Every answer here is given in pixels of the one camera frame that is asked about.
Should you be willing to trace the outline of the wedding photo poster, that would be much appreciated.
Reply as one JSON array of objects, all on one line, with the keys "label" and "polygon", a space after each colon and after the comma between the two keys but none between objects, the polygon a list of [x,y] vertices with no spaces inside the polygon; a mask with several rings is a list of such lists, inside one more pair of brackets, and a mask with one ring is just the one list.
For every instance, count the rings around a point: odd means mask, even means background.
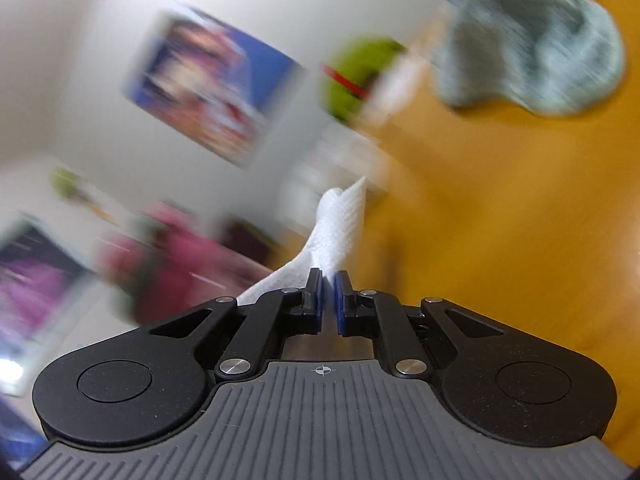
[{"label": "wedding photo poster", "polygon": [[1,391],[21,396],[66,336],[94,273],[36,218],[1,232]]}]

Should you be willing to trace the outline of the white tissue pack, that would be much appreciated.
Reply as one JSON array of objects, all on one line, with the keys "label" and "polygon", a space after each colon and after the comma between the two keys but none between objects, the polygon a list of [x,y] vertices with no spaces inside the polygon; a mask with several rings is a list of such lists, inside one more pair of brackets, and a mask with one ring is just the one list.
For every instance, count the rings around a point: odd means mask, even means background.
[{"label": "white tissue pack", "polygon": [[279,196],[279,221],[305,236],[314,227],[322,196],[331,188],[344,190],[365,178],[368,196],[383,194],[389,159],[370,136],[334,122],[288,172]]}]

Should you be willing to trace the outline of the green quilted jacket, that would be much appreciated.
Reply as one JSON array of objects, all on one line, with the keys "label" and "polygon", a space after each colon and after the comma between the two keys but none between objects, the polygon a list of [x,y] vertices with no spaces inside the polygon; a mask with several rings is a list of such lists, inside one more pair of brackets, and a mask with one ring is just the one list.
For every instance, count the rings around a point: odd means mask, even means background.
[{"label": "green quilted jacket", "polygon": [[380,77],[407,48],[389,36],[360,36],[322,65],[320,101],[338,122],[350,125]]}]

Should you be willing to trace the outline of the anime girl wall poster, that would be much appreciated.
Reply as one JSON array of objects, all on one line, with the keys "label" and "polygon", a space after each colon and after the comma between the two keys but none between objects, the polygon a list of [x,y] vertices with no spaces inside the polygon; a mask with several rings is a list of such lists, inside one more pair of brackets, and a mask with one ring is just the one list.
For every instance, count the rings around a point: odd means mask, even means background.
[{"label": "anime girl wall poster", "polygon": [[242,167],[299,71],[297,62],[262,40],[192,6],[174,4],[160,14],[127,96]]}]

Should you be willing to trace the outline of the pink plastic water bottle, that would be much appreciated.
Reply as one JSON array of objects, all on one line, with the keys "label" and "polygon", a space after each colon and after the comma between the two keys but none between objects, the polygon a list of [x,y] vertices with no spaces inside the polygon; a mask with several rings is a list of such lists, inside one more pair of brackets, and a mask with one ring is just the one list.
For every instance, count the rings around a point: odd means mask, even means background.
[{"label": "pink plastic water bottle", "polygon": [[157,203],[127,232],[99,239],[96,267],[119,289],[118,313],[149,324],[219,296],[237,297],[270,270],[194,230],[192,214]]}]

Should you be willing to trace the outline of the teal striped dish cloth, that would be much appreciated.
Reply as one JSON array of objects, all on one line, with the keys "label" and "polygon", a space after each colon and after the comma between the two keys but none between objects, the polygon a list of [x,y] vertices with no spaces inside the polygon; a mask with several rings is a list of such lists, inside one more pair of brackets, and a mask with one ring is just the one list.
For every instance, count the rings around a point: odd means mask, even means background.
[{"label": "teal striped dish cloth", "polygon": [[541,116],[607,99],[626,70],[622,34],[594,0],[447,0],[434,90],[462,108],[504,99]]}]

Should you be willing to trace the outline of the green wall hook ornament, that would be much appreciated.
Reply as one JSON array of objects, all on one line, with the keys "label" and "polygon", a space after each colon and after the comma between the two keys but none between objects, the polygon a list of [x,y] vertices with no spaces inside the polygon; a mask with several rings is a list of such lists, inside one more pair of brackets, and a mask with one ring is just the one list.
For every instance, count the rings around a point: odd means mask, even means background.
[{"label": "green wall hook ornament", "polygon": [[63,200],[84,205],[102,220],[116,223],[114,217],[86,190],[84,179],[78,174],[64,167],[56,167],[50,175],[50,182],[54,192]]}]

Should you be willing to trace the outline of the white paper towel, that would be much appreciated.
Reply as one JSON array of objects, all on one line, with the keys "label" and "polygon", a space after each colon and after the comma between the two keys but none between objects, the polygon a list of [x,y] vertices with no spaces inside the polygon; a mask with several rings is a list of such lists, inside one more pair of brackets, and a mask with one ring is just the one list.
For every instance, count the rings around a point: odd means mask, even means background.
[{"label": "white paper towel", "polygon": [[332,280],[356,252],[366,209],[367,179],[349,188],[331,188],[319,202],[316,223],[300,252],[278,270],[236,298],[240,306],[254,304],[266,292],[302,288],[311,269],[317,268]]}]

